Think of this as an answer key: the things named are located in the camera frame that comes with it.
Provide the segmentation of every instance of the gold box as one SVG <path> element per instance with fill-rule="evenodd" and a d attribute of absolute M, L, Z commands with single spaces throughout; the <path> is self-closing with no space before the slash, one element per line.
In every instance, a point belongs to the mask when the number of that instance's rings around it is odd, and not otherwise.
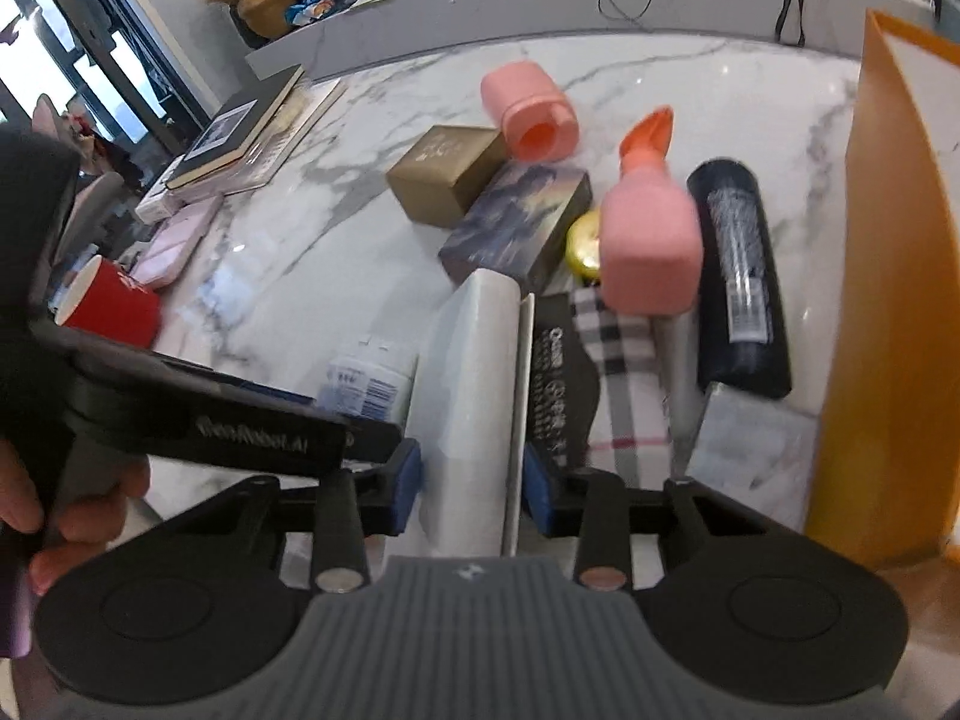
<path fill-rule="evenodd" d="M 387 183 L 411 221 L 450 228 L 506 161 L 499 130 L 437 125 L 387 171 Z"/>

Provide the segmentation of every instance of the glass door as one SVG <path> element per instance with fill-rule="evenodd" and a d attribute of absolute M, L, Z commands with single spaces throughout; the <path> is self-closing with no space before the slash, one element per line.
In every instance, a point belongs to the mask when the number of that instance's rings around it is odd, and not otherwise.
<path fill-rule="evenodd" d="M 45 95 L 75 129 L 88 127 L 85 137 L 109 144 L 109 165 L 128 183 L 149 185 L 203 122 L 137 38 L 103 0 L 0 0 L 5 118 L 28 121 Z"/>

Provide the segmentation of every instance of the metal screw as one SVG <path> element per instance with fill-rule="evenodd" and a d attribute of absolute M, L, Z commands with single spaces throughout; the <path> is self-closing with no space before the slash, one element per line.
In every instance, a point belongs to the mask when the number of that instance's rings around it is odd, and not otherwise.
<path fill-rule="evenodd" d="M 627 575 L 611 565 L 594 565 L 580 575 L 580 584 L 591 590 L 613 592 L 627 584 Z"/>
<path fill-rule="evenodd" d="M 352 568 L 328 568 L 317 575 L 314 580 L 323 592 L 348 593 L 353 592 L 363 584 L 363 575 Z"/>

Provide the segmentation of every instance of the black bottle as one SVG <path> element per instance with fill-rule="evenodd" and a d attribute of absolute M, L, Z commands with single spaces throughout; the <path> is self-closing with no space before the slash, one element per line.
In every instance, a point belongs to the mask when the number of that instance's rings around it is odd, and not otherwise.
<path fill-rule="evenodd" d="M 793 386 L 790 354 L 757 180 L 740 162 L 712 159 L 686 186 L 704 238 L 697 381 L 784 397 Z"/>

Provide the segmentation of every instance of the pink spray bottle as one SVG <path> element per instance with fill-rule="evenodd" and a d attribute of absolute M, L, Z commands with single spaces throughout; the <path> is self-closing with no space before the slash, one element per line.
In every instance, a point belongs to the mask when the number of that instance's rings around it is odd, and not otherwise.
<path fill-rule="evenodd" d="M 600 205 L 600 290 L 618 314 L 670 316 L 697 296 L 704 246 L 696 204 L 667 171 L 673 109 L 620 143 L 620 181 Z"/>

